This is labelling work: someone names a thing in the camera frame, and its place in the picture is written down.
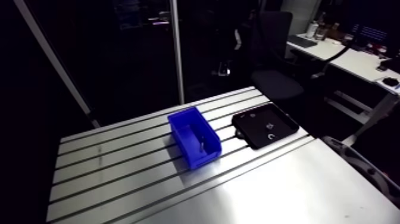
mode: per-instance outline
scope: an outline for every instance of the black case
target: black case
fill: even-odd
[[[292,135],[299,129],[299,125],[274,104],[235,114],[232,124],[254,149]]]

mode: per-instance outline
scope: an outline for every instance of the computer mouse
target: computer mouse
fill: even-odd
[[[394,78],[384,78],[382,82],[388,86],[397,86],[399,84],[399,81]]]

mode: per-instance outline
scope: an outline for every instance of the glass panel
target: glass panel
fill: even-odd
[[[257,0],[178,0],[186,102],[250,86],[244,45]]]
[[[101,125],[179,103],[168,1],[26,3]]]

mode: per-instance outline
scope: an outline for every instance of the chair seat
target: chair seat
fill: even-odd
[[[255,71],[251,79],[255,87],[272,101],[297,97],[304,92],[297,81],[275,70]]]

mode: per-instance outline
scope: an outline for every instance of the wall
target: wall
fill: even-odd
[[[321,0],[283,0],[281,11],[293,14],[289,34],[305,33],[308,24],[314,18]]]

